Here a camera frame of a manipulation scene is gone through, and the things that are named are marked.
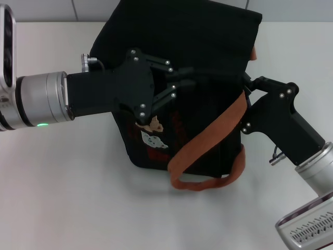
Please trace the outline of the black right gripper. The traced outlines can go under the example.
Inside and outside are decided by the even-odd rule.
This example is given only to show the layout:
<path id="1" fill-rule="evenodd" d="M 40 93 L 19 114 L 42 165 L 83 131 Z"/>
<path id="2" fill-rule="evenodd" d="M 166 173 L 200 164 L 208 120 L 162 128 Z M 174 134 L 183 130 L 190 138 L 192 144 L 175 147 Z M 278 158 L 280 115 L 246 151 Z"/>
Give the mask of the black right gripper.
<path id="1" fill-rule="evenodd" d="M 241 120 L 244 134 L 265 134 L 296 166 L 324 147 L 325 140 L 294 107 L 294 99 L 299 93 L 295 83 L 281 83 L 265 77 L 251 80 L 245 73 L 244 85 L 250 92 L 266 93 L 245 112 Z"/>

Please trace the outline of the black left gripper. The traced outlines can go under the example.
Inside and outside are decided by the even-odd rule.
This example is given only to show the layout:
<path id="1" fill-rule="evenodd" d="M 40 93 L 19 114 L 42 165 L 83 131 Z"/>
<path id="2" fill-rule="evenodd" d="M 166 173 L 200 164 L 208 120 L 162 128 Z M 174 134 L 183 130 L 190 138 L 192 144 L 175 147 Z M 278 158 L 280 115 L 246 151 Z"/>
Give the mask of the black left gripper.
<path id="1" fill-rule="evenodd" d="M 147 122 L 151 112 L 174 101 L 178 91 L 193 90 L 193 67 L 176 68 L 169 59 L 142 53 L 135 48 L 126 52 L 123 63 L 114 68 L 69 74 L 67 76 L 68 104 L 75 117 L 129 111 L 137 122 Z M 167 84 L 154 96 L 153 73 L 167 79 L 186 79 Z"/>

